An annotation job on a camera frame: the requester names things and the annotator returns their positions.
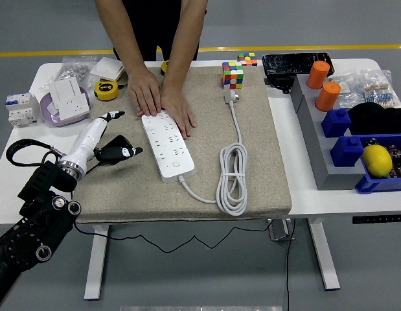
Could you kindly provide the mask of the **person's right hand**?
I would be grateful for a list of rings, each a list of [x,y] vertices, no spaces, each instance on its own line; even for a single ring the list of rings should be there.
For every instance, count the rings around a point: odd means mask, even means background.
[[[128,92],[137,116],[156,116],[162,109],[157,78],[145,67],[127,74]]]

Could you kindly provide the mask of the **person's left hand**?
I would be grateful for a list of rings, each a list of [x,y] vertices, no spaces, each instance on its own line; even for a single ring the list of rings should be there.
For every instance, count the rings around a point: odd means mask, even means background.
[[[192,128],[196,127],[196,121],[182,89],[164,82],[160,87],[160,95],[162,108],[174,118],[182,138],[189,138]]]

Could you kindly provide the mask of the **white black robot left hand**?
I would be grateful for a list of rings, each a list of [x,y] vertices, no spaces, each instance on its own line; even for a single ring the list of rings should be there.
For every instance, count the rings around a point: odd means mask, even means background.
[[[81,131],[71,150],[61,158],[63,161],[74,163],[82,170],[87,170],[87,162],[94,157],[102,164],[116,165],[143,152],[141,147],[133,147],[123,135],[116,136],[107,145],[97,148],[101,137],[106,131],[108,122],[119,119],[124,111],[111,111],[96,118]]]

